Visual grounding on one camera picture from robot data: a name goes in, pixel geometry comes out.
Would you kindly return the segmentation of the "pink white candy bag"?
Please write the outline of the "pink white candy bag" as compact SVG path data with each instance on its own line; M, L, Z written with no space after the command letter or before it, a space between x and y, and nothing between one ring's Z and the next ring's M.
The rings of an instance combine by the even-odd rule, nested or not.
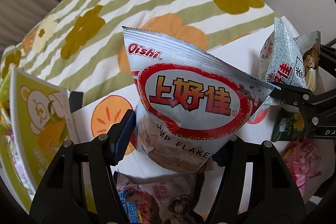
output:
M307 181L322 175L322 158L313 139L292 141L282 159L302 196L305 194Z

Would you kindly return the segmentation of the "green cardboard box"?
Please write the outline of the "green cardboard box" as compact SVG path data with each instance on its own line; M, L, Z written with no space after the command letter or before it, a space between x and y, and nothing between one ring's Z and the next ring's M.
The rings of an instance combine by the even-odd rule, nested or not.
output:
M1 82L1 166L25 212L60 146L78 142L69 95L15 65Z

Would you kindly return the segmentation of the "grey cartoon snack bag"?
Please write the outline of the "grey cartoon snack bag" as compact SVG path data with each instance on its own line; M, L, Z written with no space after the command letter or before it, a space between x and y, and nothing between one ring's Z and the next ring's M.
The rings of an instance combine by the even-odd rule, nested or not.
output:
M131 223L204 223L195 212L205 175L156 177L139 184L120 172L114 174L123 209Z

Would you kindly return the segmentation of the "dark green biscuit packet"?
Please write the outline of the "dark green biscuit packet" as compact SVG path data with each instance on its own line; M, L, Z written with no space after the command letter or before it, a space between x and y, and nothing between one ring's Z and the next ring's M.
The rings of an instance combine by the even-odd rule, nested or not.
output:
M281 108L273 127L271 141L302 141L304 138L305 122L303 116L300 113Z

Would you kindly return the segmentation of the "grey potato chips bag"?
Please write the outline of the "grey potato chips bag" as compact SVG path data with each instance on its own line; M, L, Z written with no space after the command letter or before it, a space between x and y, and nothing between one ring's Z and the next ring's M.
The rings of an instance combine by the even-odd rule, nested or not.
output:
M283 104L283 100L266 95L270 86L266 83L287 84L315 91L321 33L313 31L294 37L281 18L274 18L274 30L260 51L259 70L249 90L261 106L255 111L250 123L268 108Z

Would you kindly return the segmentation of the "floral striped quilt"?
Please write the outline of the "floral striped quilt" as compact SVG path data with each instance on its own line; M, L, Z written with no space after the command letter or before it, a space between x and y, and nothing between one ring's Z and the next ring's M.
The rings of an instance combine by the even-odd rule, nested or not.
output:
M133 83L122 28L163 32L210 50L268 27L274 11L263 0L64 0L1 58L71 91L83 103Z

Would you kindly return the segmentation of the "silver Oishi shrimp flakes bag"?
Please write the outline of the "silver Oishi shrimp flakes bag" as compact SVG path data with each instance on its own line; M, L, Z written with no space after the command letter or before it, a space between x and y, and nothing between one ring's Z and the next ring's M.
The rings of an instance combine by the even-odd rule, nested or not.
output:
M249 75L183 40L123 28L139 102L136 149L163 168L200 173L259 106Z

